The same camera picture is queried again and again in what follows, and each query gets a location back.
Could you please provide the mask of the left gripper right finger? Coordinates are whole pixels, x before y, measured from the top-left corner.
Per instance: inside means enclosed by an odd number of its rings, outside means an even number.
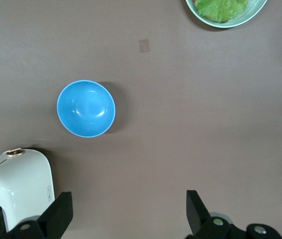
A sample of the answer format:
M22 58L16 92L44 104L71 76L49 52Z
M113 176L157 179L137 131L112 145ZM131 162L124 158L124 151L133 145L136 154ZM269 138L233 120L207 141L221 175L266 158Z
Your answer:
M246 230L239 229L228 216L210 213L198 192L186 192L186 216L192 231L188 239L281 239L274 228L264 224L249 224Z

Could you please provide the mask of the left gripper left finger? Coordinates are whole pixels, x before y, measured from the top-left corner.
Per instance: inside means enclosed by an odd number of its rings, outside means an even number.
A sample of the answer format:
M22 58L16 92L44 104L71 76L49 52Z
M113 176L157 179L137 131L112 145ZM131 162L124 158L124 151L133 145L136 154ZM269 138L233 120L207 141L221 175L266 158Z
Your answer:
M63 192L35 221L25 221L8 233L10 239L60 239L73 219L71 192Z

